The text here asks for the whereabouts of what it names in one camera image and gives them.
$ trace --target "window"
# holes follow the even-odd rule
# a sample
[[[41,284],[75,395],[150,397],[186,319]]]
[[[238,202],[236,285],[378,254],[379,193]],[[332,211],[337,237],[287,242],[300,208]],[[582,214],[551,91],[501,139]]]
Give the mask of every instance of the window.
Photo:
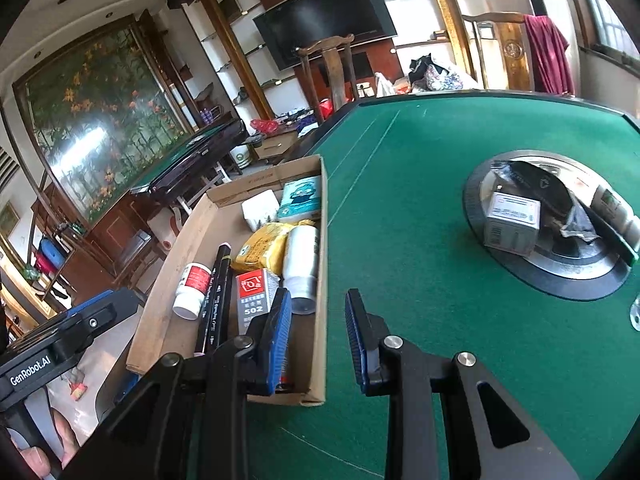
[[[640,59],[638,49],[606,0],[589,0],[600,43]]]

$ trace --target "white scratch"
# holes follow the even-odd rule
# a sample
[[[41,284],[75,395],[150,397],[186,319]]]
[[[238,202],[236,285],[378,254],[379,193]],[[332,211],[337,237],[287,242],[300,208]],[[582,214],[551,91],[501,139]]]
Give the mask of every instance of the white scratch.
[[[331,225],[331,222],[334,221],[334,218],[338,214],[338,211],[340,211],[340,208],[342,208],[344,203],[347,201],[347,198],[349,197],[351,191],[353,190],[355,185],[358,183],[358,180],[360,179],[360,177],[364,173],[364,170],[367,168],[367,165],[371,162],[371,159],[373,158],[373,156],[376,154],[378,148],[380,147],[380,144],[382,144],[382,141],[385,140],[386,134],[389,133],[389,130],[391,129],[391,127],[396,122],[396,119],[398,118],[399,114],[400,114],[400,110],[398,110],[396,112],[396,114],[394,115],[394,118],[389,123],[389,126],[386,127],[385,133],[382,134],[382,137],[380,137],[380,140],[378,141],[378,143],[376,144],[376,147],[371,152],[371,155],[369,155],[369,158],[367,159],[367,161],[364,163],[362,169],[360,170],[360,173],[358,173],[358,176],[356,176],[356,179],[353,181],[353,184],[351,184],[351,187],[348,189],[347,193],[344,195],[344,198],[342,199],[342,202],[340,202],[340,204],[338,205],[338,209],[335,210],[335,213],[329,219],[329,223],[327,224],[327,227],[329,227]]]
[[[355,464],[352,464],[351,462],[347,462],[346,460],[341,459],[339,456],[332,455],[331,453],[326,452],[324,449],[320,449],[318,446],[314,446],[312,443],[307,442],[304,438],[300,438],[296,434],[291,433],[289,430],[285,430],[283,427],[280,427],[280,429],[282,431],[284,431],[285,433],[290,434],[293,438],[299,440],[300,442],[304,442],[308,446],[311,446],[316,451],[319,451],[320,453],[323,453],[323,454],[325,454],[327,456],[330,456],[331,458],[335,458],[337,461],[342,462],[343,464],[350,465],[353,468],[359,469],[360,471],[364,471],[365,473],[369,473],[370,475],[377,476],[378,478],[384,478],[379,473],[374,473],[373,471],[369,471],[368,469],[364,469],[363,467],[360,467],[359,465],[355,465]]]
[[[331,177],[332,177],[332,176],[334,176],[334,173],[335,173],[336,171],[338,171],[338,168],[340,168],[340,166],[342,165],[342,163],[343,163],[345,160],[347,160],[347,157],[349,156],[349,154],[353,151],[353,149],[354,149],[354,148],[358,145],[358,143],[362,140],[362,137],[364,136],[364,134],[366,134],[366,133],[369,131],[369,128],[373,126],[373,123],[375,123],[375,122],[376,122],[376,120],[378,120],[378,118],[374,118],[374,119],[371,121],[370,125],[369,125],[369,126],[367,126],[367,127],[364,129],[364,131],[363,131],[363,132],[360,134],[360,136],[358,137],[358,140],[356,140],[356,142],[354,143],[354,145],[353,145],[353,146],[351,146],[351,149],[346,153],[346,155],[344,155],[344,157],[342,158],[342,160],[338,163],[338,165],[335,167],[335,169],[331,172],[331,174],[329,175],[329,178],[328,178],[327,180],[331,179]]]

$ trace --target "cartoon character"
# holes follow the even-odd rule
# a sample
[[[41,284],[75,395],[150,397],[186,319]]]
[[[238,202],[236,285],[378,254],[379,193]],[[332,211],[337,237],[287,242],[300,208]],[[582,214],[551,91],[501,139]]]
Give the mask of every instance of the cartoon character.
[[[291,199],[291,203],[293,204],[302,204],[303,202],[308,202],[311,200],[311,197],[316,193],[316,188],[311,182],[305,182],[304,184],[300,184],[296,188],[296,190],[289,195]]]

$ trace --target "red label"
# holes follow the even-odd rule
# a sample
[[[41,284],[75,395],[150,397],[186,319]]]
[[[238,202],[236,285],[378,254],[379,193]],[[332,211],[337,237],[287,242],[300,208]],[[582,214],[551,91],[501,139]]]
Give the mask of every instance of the red label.
[[[184,280],[184,286],[190,286],[199,290],[202,294],[207,291],[207,285],[209,285],[209,278],[211,274],[206,269],[200,267],[191,267],[187,279]]]
[[[264,277],[261,270],[252,270],[238,276],[240,298],[264,292]]]

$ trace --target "chair back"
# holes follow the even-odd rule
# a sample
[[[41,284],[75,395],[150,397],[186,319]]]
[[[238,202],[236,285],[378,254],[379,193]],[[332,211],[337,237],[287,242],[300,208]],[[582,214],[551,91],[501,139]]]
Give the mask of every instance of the chair back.
[[[478,23],[492,22],[494,30],[497,31],[496,39],[507,72],[509,89],[532,91],[534,81],[531,71],[531,50],[527,31],[524,28],[524,14],[519,12],[486,12],[477,16],[463,15],[462,19],[470,22],[473,28],[484,87],[488,88],[488,82]]]
[[[351,57],[351,43],[353,43],[353,39],[353,34],[349,34],[346,38],[342,38],[341,36],[332,36],[330,38],[325,38],[324,40],[316,41],[314,44],[306,48],[298,48],[296,51],[302,60],[302,68],[305,72],[305,77],[311,92],[311,105],[316,113],[316,119],[319,124],[324,122],[324,119],[322,118],[318,94],[316,93],[316,88],[314,87],[311,75],[309,56],[318,51],[322,53],[322,58],[324,59],[324,64],[326,66],[327,77],[329,79],[329,88],[331,89],[331,101],[334,105],[334,112],[337,112],[347,103],[347,95],[344,91],[344,69],[342,67],[342,59],[338,53],[338,49],[342,46],[344,46],[344,58],[349,71],[351,93],[353,94],[354,99],[358,99],[356,76],[353,70],[353,58]]]

